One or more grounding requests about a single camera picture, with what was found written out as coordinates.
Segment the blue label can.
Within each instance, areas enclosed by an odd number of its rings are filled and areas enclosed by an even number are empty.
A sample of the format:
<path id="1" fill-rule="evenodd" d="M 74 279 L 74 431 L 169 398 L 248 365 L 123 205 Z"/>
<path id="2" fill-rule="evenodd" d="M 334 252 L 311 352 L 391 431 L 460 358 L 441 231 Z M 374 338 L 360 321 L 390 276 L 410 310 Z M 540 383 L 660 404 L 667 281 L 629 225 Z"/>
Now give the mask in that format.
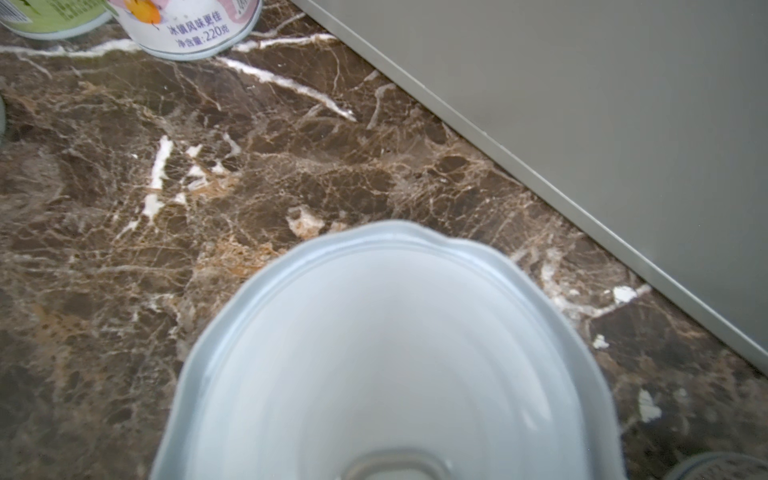
<path id="1" fill-rule="evenodd" d="M 506 256 L 406 221 L 248 280 L 178 380 L 154 479 L 623 479 L 616 408 Z"/>
<path id="2" fill-rule="evenodd" d="M 664 480 L 767 480 L 767 461 L 734 452 L 706 452 L 674 468 Z"/>

